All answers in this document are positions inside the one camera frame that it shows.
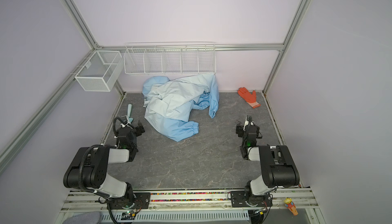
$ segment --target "elastic cuff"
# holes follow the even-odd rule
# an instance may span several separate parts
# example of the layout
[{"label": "elastic cuff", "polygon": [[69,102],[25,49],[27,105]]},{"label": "elastic cuff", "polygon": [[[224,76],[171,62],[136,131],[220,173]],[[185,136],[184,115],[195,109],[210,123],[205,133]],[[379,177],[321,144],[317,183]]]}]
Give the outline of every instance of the elastic cuff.
[{"label": "elastic cuff", "polygon": [[193,129],[194,135],[199,133],[199,123],[198,122],[194,122],[193,125],[192,125],[192,129]]},{"label": "elastic cuff", "polygon": [[258,107],[260,107],[261,105],[259,104],[259,103],[248,103],[252,108],[258,108]]}]

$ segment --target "white divided wire rack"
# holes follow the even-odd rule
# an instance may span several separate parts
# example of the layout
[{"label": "white divided wire rack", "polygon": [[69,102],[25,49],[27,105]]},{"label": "white divided wire rack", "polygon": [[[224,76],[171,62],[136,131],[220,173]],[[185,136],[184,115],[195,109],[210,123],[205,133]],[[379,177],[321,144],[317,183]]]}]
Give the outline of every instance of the white divided wire rack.
[{"label": "white divided wire rack", "polygon": [[86,91],[111,91],[123,70],[119,51],[96,50],[75,75]]},{"label": "white divided wire rack", "polygon": [[214,74],[215,48],[211,46],[176,48],[127,47],[125,73],[138,74]]}]

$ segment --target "glove cuff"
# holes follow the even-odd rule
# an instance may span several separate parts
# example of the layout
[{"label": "glove cuff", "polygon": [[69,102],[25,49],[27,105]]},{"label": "glove cuff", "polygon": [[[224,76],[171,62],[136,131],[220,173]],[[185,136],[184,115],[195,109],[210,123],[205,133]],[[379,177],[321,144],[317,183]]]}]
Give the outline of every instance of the glove cuff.
[{"label": "glove cuff", "polygon": [[258,107],[260,107],[261,105],[259,104],[259,103],[248,103],[252,108],[258,108]]}]

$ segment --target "light blue tool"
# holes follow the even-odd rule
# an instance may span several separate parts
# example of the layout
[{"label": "light blue tool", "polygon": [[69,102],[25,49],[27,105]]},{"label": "light blue tool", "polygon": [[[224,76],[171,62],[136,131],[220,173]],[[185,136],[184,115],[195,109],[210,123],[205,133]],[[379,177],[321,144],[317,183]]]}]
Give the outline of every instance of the light blue tool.
[{"label": "light blue tool", "polygon": [[127,110],[127,121],[128,123],[132,123],[133,118],[130,118],[130,111],[132,110],[132,104],[128,104],[128,110]]}]

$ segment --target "orange glove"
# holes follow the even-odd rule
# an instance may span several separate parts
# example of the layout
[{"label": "orange glove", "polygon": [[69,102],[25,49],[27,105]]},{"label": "orange glove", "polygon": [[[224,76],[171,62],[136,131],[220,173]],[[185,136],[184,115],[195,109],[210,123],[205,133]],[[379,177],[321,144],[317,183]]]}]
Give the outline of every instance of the orange glove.
[{"label": "orange glove", "polygon": [[251,107],[257,108],[261,106],[256,102],[256,91],[253,91],[251,94],[245,87],[242,87],[237,92]]}]

